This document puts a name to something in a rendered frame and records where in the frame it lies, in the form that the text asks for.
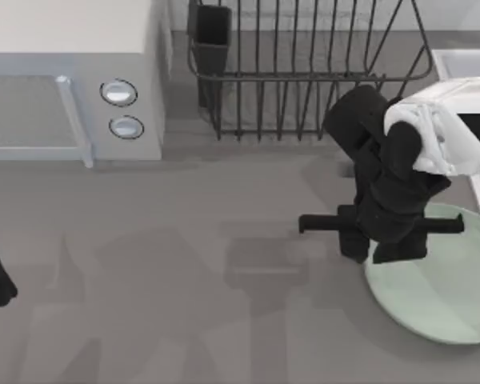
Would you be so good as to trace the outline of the pale green plate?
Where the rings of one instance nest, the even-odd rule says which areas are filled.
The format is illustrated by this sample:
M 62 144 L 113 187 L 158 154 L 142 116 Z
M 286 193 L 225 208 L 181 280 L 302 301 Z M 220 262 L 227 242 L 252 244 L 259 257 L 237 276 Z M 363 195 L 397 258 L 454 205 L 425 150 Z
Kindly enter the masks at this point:
M 431 203 L 427 218 L 461 215 L 460 234 L 430 234 L 421 260 L 364 264 L 370 292 L 397 324 L 434 342 L 480 344 L 480 214 Z

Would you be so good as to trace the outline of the small round microwave knob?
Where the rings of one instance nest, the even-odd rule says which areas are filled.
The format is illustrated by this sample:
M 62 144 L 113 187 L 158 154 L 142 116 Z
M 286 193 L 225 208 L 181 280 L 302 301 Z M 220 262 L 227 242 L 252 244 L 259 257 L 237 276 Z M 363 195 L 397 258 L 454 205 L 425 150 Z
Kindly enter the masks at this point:
M 112 118 L 109 123 L 109 132 L 121 140 L 136 140 L 145 132 L 144 124 L 138 118 L 131 115 Z

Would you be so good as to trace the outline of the black cutlery holder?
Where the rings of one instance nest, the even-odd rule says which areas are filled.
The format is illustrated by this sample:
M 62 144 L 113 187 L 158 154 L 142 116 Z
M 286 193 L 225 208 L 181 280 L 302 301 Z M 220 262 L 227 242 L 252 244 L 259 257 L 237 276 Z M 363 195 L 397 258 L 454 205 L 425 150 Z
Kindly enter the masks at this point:
M 220 78 L 226 70 L 231 38 L 232 10 L 189 0 L 187 34 L 198 80 L 198 104 L 214 110 Z

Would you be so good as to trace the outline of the large round microwave knob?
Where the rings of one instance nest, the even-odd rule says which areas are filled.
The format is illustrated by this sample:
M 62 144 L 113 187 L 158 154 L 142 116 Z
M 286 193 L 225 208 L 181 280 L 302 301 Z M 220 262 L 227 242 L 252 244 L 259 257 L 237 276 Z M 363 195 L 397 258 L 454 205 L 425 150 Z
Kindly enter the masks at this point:
M 101 98 L 108 104 L 117 107 L 127 107 L 138 99 L 138 90 L 127 80 L 115 78 L 100 85 Z

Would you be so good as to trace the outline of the glass microwave door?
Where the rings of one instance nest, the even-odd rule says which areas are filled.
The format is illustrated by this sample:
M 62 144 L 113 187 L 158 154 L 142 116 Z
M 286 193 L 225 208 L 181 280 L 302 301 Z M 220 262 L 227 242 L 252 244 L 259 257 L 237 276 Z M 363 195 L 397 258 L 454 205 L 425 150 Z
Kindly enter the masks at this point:
M 64 75 L 0 75 L 0 161 L 81 161 L 93 145 Z

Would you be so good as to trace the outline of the pale microwave oven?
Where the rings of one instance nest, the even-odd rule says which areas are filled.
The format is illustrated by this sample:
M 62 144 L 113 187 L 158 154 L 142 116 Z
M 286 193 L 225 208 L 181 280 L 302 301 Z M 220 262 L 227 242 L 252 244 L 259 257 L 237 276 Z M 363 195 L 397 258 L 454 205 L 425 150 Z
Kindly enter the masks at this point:
M 162 157 L 172 61 L 168 0 L 0 0 L 0 75 L 71 78 L 94 163 Z M 100 85 L 115 78 L 138 90 L 131 106 L 101 98 Z M 142 121 L 143 136 L 109 132 L 123 115 Z

